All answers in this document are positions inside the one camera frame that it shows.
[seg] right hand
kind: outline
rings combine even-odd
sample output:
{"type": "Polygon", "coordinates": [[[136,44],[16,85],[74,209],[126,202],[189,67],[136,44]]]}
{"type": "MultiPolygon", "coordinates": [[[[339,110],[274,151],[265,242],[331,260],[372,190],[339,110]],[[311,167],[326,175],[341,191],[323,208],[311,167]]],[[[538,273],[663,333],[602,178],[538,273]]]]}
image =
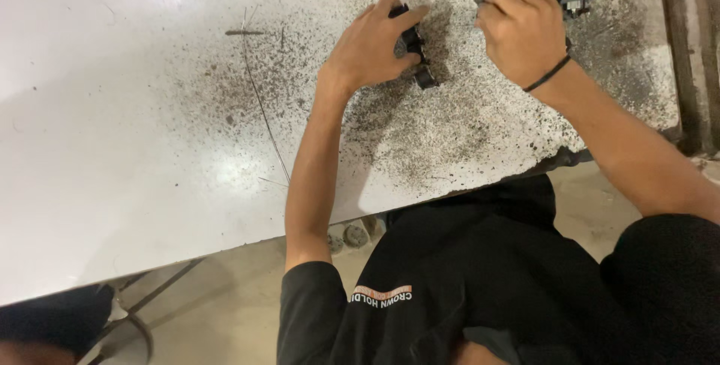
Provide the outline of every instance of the right hand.
{"type": "Polygon", "coordinates": [[[567,55],[562,12],[557,0],[485,0],[475,26],[500,72],[527,88],[567,55]]]}

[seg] black pants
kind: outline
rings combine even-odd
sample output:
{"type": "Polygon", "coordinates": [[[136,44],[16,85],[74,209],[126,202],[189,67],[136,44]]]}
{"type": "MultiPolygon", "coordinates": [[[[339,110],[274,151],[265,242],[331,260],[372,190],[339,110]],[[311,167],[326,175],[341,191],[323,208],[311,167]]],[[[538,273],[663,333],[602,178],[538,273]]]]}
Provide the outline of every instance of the black pants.
{"type": "Polygon", "coordinates": [[[113,295],[111,287],[92,285],[0,307],[0,341],[47,343],[83,355],[102,332],[113,295]]]}

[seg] black wristband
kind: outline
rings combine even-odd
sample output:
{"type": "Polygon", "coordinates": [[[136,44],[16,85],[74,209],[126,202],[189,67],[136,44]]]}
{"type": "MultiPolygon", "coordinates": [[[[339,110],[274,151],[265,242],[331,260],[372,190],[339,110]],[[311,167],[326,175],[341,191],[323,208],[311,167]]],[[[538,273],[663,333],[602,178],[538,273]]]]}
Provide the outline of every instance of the black wristband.
{"type": "Polygon", "coordinates": [[[546,75],[543,75],[543,78],[540,78],[537,80],[537,82],[533,85],[530,85],[527,88],[524,88],[523,91],[530,92],[534,89],[538,88],[540,85],[545,84],[550,78],[553,77],[553,75],[557,74],[558,71],[562,70],[563,67],[565,67],[566,64],[568,64],[572,60],[572,57],[570,55],[565,56],[563,60],[560,61],[560,63],[557,63],[557,66],[553,68],[549,73],[546,75]]]}

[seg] wrist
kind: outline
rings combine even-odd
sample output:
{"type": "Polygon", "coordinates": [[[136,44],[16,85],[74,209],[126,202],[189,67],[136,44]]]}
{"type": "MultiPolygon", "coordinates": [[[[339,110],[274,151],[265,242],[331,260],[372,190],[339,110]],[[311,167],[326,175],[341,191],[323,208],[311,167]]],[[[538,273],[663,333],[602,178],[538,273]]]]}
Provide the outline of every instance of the wrist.
{"type": "Polygon", "coordinates": [[[315,101],[312,103],[314,114],[342,115],[354,91],[345,82],[323,69],[318,73],[318,84],[315,88],[315,101]]]}
{"type": "Polygon", "coordinates": [[[584,70],[577,62],[571,60],[561,68],[548,81],[530,92],[540,102],[554,106],[555,103],[563,102],[568,96],[573,95],[573,85],[580,84],[579,80],[586,76],[584,70]]]}
{"type": "Polygon", "coordinates": [[[359,86],[352,84],[353,80],[348,74],[339,71],[336,67],[325,63],[318,71],[318,92],[335,94],[336,98],[345,102],[353,96],[359,86]]]}

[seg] white table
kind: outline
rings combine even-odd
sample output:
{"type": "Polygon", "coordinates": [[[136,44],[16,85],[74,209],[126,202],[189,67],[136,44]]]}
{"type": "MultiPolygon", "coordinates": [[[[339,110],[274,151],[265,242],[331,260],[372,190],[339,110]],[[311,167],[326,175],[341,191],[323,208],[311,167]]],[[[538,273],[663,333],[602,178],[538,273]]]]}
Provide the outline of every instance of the white table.
{"type": "MultiPolygon", "coordinates": [[[[290,172],[315,72],[374,1],[0,0],[0,305],[282,235],[287,180],[258,97],[290,172]],[[243,21],[262,34],[225,34],[243,21]]],[[[355,97],[333,222],[584,148],[491,65],[473,0],[407,1],[433,4],[422,29],[444,84],[355,97]]],[[[594,4],[571,24],[577,58],[653,127],[677,126],[661,1],[594,4]]]]}

